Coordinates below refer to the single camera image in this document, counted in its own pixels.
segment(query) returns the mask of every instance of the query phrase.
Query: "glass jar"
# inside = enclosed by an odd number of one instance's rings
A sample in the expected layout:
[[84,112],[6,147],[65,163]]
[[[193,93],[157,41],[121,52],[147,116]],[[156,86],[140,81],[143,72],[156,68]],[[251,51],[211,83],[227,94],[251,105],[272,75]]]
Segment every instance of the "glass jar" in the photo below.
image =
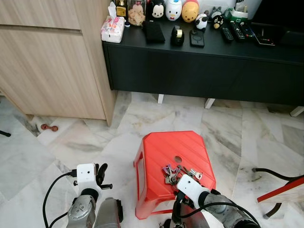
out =
[[129,22],[141,26],[146,17],[146,0],[129,0],[128,3]]

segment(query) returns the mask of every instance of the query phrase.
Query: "red chair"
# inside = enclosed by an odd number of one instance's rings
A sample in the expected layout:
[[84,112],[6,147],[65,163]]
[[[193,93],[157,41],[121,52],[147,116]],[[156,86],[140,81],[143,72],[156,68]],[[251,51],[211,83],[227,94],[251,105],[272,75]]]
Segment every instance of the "red chair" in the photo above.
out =
[[[143,161],[144,183],[140,183],[138,163]],[[170,164],[193,168],[203,173],[201,185],[215,189],[216,180],[203,138],[193,131],[157,132],[146,135],[136,158],[134,167],[137,175],[137,204],[135,214],[138,219],[146,219],[149,215],[172,213],[172,209],[154,211],[165,201],[174,200],[174,188],[165,184],[162,168]]]

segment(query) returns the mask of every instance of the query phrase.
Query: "tissue box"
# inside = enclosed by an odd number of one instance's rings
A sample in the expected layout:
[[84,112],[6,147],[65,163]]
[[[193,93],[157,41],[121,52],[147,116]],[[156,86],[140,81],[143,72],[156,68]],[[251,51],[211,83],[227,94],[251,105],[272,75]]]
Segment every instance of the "tissue box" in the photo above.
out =
[[116,17],[112,19],[107,16],[101,27],[101,40],[112,43],[120,43],[124,33],[124,18]]

